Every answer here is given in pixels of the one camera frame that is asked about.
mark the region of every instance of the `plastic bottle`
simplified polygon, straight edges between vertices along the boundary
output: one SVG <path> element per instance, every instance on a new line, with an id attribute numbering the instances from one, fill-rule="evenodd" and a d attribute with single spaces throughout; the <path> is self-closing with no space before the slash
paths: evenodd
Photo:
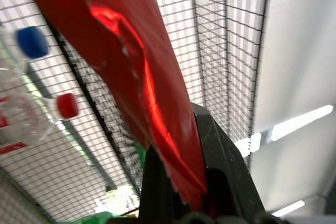
<path id="1" fill-rule="evenodd" d="M 76 115 L 78 106 L 71 93 L 55 99 L 33 94 L 0 99 L 0 154 L 38 143 L 57 121 Z"/>
<path id="2" fill-rule="evenodd" d="M 48 54 L 43 33 L 30 26 L 8 31 L 0 26 L 0 82 L 14 81 L 26 71 L 27 62 Z"/>

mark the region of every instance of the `red plastic bag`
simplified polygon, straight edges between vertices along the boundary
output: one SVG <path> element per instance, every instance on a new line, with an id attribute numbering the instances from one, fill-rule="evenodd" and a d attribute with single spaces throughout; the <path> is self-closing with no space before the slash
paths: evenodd
<path id="1" fill-rule="evenodd" d="M 152 144 L 174 188 L 202 210 L 196 123 L 156 0 L 35 0 L 107 83 L 136 139 Z"/>

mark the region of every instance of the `metal grid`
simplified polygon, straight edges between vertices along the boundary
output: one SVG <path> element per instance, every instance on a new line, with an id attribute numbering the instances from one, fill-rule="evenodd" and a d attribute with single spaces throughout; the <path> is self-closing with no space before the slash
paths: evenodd
<path id="1" fill-rule="evenodd" d="M 235 142 L 252 135 L 266 0 L 157 0 L 192 102 Z"/>
<path id="2" fill-rule="evenodd" d="M 251 136 L 266 0 L 157 2 L 191 101 L 206 106 L 232 140 Z M 31 64 L 23 80 L 1 95 L 29 91 L 55 97 L 71 91 L 81 108 L 80 117 L 57 125 L 43 143 L 0 156 L 2 169 L 51 222 L 92 214 L 97 201 L 106 200 L 106 187 L 136 189 L 138 156 L 105 83 L 32 0 L 0 0 L 0 20 L 7 28 L 39 26 L 51 49 L 51 56 Z M 127 200 L 134 195 L 122 196 L 129 208 L 137 207 Z"/>
<path id="3" fill-rule="evenodd" d="M 50 224 L 16 188 L 0 173 L 0 223 Z"/>
<path id="4" fill-rule="evenodd" d="M 6 29 L 39 27 L 47 36 L 50 51 L 47 58 L 34 61 L 22 79 L 2 86 L 0 95 L 31 92 L 53 98 L 72 92 L 80 107 L 78 117 L 58 122 L 40 144 L 1 155 L 1 169 L 17 181 L 23 193 L 38 202 L 38 208 L 50 216 L 51 222 L 76 220 L 93 214 L 100 205 L 114 214 L 135 209 L 139 205 L 141 181 L 138 178 L 142 169 L 135 148 L 128 141 L 129 136 L 122 132 L 120 118 L 110 118 L 109 131 L 113 130 L 112 134 L 118 135 L 119 141 L 124 139 L 124 148 L 113 150 L 111 133 L 108 135 L 101 123 L 97 108 L 101 111 L 104 107 L 100 105 L 116 110 L 112 98 L 106 93 L 106 86 L 96 89 L 101 103 L 95 100 L 97 107 L 92 106 L 90 95 L 79 85 L 64 58 L 58 45 L 59 37 L 54 37 L 32 0 L 0 0 L 0 21 Z M 123 161 L 121 152 L 130 157 L 130 166 Z M 116 192 L 106 193 L 116 188 Z"/>

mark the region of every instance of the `white ceiling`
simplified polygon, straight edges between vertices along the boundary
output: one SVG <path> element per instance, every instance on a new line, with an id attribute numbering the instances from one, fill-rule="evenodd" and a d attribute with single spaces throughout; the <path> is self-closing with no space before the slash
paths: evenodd
<path id="1" fill-rule="evenodd" d="M 333 111 L 253 153 L 251 175 L 267 210 L 326 193 L 334 180 L 335 125 Z"/>
<path id="2" fill-rule="evenodd" d="M 336 0 L 270 0 L 254 132 L 336 103 Z"/>

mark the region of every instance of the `green plastic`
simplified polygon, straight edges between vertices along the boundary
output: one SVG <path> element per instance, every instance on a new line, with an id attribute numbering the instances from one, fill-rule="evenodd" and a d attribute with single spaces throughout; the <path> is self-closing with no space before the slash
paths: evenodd
<path id="1" fill-rule="evenodd" d="M 73 222 L 61 222 L 59 224 L 105 224 L 109 218 L 120 217 L 110 212 L 100 212 L 94 215 L 88 215 Z"/>
<path id="2" fill-rule="evenodd" d="M 135 142 L 135 148 L 137 148 L 136 150 L 137 150 L 138 153 L 139 153 L 140 162 L 141 162 L 141 167 L 144 168 L 144 166 L 145 166 L 146 151 L 145 151 L 145 149 L 141 146 L 141 144 L 139 144 L 138 142 Z"/>

